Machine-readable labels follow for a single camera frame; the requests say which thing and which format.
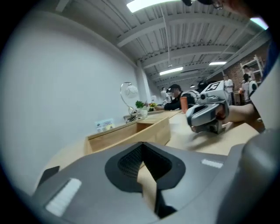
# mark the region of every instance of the ceiling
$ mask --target ceiling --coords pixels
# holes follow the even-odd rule
[[[56,11],[59,2],[66,5],[62,12]],[[197,84],[213,73],[215,67],[208,67],[209,62],[226,61],[261,31],[242,16],[198,1],[191,7],[181,1],[161,3],[135,13],[127,8],[129,2],[131,0],[48,0],[39,8],[87,26],[134,62],[140,61],[147,77],[158,88],[171,83]],[[159,75],[161,71],[177,67],[183,67],[183,71]]]

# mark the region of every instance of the wooden box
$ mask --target wooden box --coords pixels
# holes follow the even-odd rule
[[[85,154],[91,154],[116,145],[139,141],[155,142],[165,145],[171,138],[169,117],[140,119],[112,130],[86,137]]]

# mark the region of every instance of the brick wall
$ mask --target brick wall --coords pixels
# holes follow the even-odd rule
[[[240,66],[240,63],[246,63],[254,59],[254,56],[257,55],[258,57],[262,58],[263,64],[266,63],[266,54],[267,54],[267,49],[268,49],[269,42],[263,44],[261,47],[259,47],[257,50],[253,51],[252,53],[248,54],[244,58],[242,58],[240,61],[236,62],[232,66],[229,66],[227,69],[224,70],[224,73],[228,75],[233,83],[234,83],[234,91],[238,91],[239,88],[241,87],[242,80],[243,80],[243,73],[242,69]],[[256,80],[260,79],[260,75],[255,75]],[[213,80],[222,80],[221,74],[217,74],[211,79]]]

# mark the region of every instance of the ceiling light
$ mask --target ceiling light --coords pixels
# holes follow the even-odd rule
[[[250,20],[252,22],[256,23],[257,25],[259,25],[264,30],[268,29],[268,25],[265,23],[265,21],[262,18],[256,17],[256,18],[251,18]]]
[[[182,71],[182,70],[183,70],[183,67],[174,68],[174,69],[170,69],[170,70],[167,70],[167,71],[164,71],[164,72],[160,72],[159,74],[160,75],[166,75],[166,74],[169,74],[169,73],[172,73],[172,72],[178,72],[178,71]]]
[[[226,61],[211,62],[209,65],[224,65]]]
[[[129,10],[133,13],[140,9],[146,8],[148,6],[152,6],[159,3],[164,2],[174,2],[174,1],[181,1],[181,0],[134,0],[130,3],[128,3],[126,6],[129,8]]]

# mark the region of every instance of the table surface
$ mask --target table surface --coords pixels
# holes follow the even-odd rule
[[[254,128],[246,123],[236,126],[231,122],[223,125],[225,131],[219,135],[214,133],[197,134],[187,125],[186,116],[181,111],[169,114],[171,139],[167,142],[166,146],[182,150],[228,155],[232,146],[246,143],[250,138],[258,134]],[[163,114],[149,115],[145,121],[148,122],[149,120],[158,119],[158,116],[163,116]],[[81,140],[70,147],[60,150],[47,164],[46,169],[58,165],[60,169],[63,169],[83,156],[84,140]],[[146,166],[143,166],[139,170],[137,181],[143,186],[143,199],[154,210],[156,182]]]

